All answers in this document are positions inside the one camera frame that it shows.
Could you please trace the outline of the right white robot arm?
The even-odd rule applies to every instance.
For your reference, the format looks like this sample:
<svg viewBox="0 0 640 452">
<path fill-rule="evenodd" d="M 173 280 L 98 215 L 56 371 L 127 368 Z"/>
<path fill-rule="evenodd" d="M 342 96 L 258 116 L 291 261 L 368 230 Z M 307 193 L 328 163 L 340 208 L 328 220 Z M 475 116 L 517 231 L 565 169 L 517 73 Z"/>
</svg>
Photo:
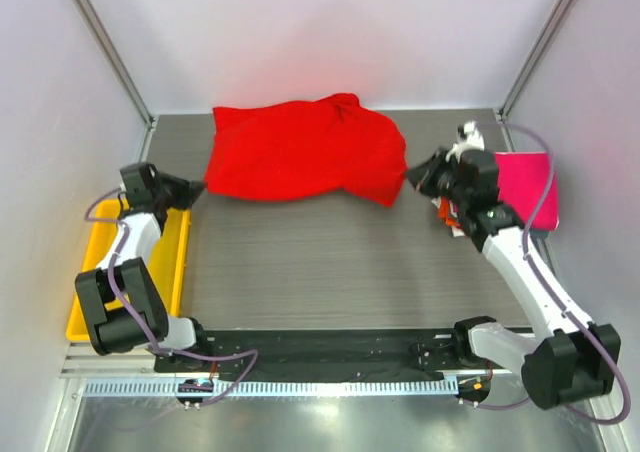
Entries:
<svg viewBox="0 0 640 452">
<path fill-rule="evenodd" d="M 518 213 L 499 198 L 499 168 L 492 152 L 438 149 L 409 169 L 420 194 L 457 209 L 464 234 L 499 272 L 534 333 L 523 337 L 488 316 L 454 325 L 451 355 L 470 368 L 483 359 L 518 375 L 531 401 L 548 410 L 609 394 L 617 378 L 621 338 L 577 306 L 531 243 Z"/>
</svg>

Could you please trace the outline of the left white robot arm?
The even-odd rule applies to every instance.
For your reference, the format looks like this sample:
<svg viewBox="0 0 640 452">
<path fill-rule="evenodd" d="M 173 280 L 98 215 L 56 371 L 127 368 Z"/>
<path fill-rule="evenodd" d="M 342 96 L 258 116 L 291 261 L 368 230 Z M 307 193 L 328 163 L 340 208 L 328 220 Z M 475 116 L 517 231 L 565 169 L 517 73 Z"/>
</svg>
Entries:
<svg viewBox="0 0 640 452">
<path fill-rule="evenodd" d="M 201 371 L 212 359 L 204 329 L 194 318 L 169 314 L 148 265 L 169 211 L 191 210 L 205 183 L 161 172 L 151 162 L 125 166 L 120 177 L 84 214 L 87 222 L 116 227 L 104 257 L 75 278 L 90 343 L 102 356 L 145 348 L 155 356 L 177 355 L 188 370 Z"/>
</svg>

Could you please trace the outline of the red t shirt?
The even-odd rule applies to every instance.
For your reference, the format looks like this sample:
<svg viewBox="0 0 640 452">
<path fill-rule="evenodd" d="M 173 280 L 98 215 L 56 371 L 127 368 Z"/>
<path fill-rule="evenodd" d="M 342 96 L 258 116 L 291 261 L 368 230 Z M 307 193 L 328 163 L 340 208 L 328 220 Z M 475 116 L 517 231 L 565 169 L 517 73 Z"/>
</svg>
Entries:
<svg viewBox="0 0 640 452">
<path fill-rule="evenodd" d="M 407 170 L 406 141 L 353 93 L 259 108 L 217 106 L 204 181 L 211 194 L 261 202 L 345 191 L 391 207 Z"/>
</svg>

